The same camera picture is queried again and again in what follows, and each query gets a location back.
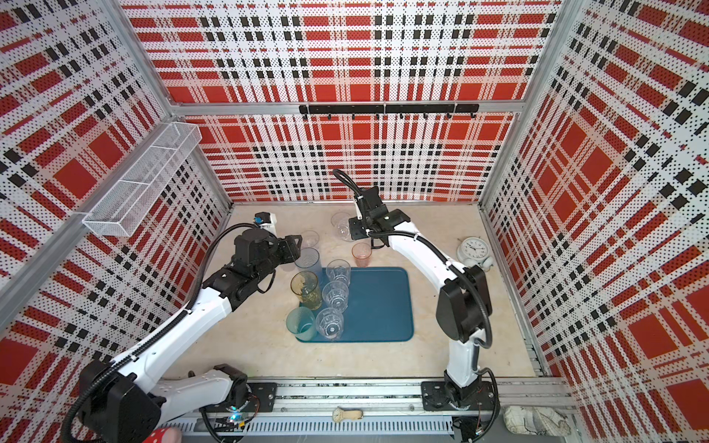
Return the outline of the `blue textured plastic cup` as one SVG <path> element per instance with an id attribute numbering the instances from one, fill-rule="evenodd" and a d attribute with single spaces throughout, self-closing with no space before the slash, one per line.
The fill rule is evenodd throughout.
<path id="1" fill-rule="evenodd" d="M 319 279 L 322 279 L 321 254 L 314 247 L 303 247 L 295 265 L 301 271 L 313 272 Z"/>

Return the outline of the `pink plastic cup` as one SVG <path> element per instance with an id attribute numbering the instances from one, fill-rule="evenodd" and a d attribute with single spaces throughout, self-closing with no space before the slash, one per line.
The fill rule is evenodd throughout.
<path id="1" fill-rule="evenodd" d="M 358 268 L 366 268 L 371 262 L 372 248 L 370 243 L 360 242 L 352 247 L 352 256 Z"/>

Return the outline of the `yellow plastic cup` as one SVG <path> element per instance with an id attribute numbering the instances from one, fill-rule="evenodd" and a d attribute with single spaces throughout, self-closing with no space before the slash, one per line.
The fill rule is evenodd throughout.
<path id="1" fill-rule="evenodd" d="M 322 295 L 317 274 L 312 271 L 300 271 L 292 278 L 290 288 L 301 306 L 313 311 L 321 308 Z"/>

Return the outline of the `clear faceted cup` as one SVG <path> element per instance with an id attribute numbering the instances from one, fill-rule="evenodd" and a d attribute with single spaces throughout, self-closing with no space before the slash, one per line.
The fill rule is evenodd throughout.
<path id="1" fill-rule="evenodd" d="M 349 285 L 339 280 L 328 282 L 322 289 L 322 298 L 329 308 L 345 312 L 348 308 Z"/>
<path id="2" fill-rule="evenodd" d="M 351 283 L 351 265 L 347 260 L 332 260 L 326 267 L 326 275 L 330 282 Z"/>

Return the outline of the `green textured plastic cup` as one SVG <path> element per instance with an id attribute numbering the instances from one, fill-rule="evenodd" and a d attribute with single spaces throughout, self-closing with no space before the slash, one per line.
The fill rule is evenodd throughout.
<path id="1" fill-rule="evenodd" d="M 293 309 L 285 324 L 288 331 L 299 341 L 312 341 L 318 333 L 313 311 L 304 306 Z"/>

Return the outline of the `clear cup row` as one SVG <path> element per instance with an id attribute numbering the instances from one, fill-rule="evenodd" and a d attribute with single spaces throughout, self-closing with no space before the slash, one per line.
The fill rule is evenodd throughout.
<path id="1" fill-rule="evenodd" d="M 324 308 L 316 316 L 316 328 L 325 340 L 338 340 L 345 330 L 345 316 L 339 309 Z"/>

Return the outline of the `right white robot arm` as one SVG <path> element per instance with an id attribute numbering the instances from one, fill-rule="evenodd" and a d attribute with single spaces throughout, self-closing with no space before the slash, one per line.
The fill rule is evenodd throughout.
<path id="1" fill-rule="evenodd" d="M 449 339 L 449 362 L 444 371 L 444 402 L 465 409 L 482 391 L 479 354 L 493 345 L 492 304 L 485 271 L 466 267 L 420 234 L 401 210 L 389 210 L 379 189 L 352 186 L 357 215 L 349 220 L 354 240 L 379 240 L 407 258 L 439 293 L 436 319 Z"/>

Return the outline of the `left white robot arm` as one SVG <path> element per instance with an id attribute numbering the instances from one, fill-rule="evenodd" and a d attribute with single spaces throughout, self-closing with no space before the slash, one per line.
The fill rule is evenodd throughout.
<path id="1" fill-rule="evenodd" d="M 98 442 L 143 442 L 153 431 L 185 413 L 212 405 L 260 405 L 247 375 L 230 365 L 216 365 L 201 376 L 165 381 L 164 373 L 202 335 L 235 312 L 260 283 L 301 255 L 299 234 L 279 237 L 270 224 L 237 223 L 234 255 L 202 282 L 185 306 L 142 341 L 105 363 L 95 360 L 79 376 L 79 398 L 60 429 L 74 442 L 74 422 Z"/>

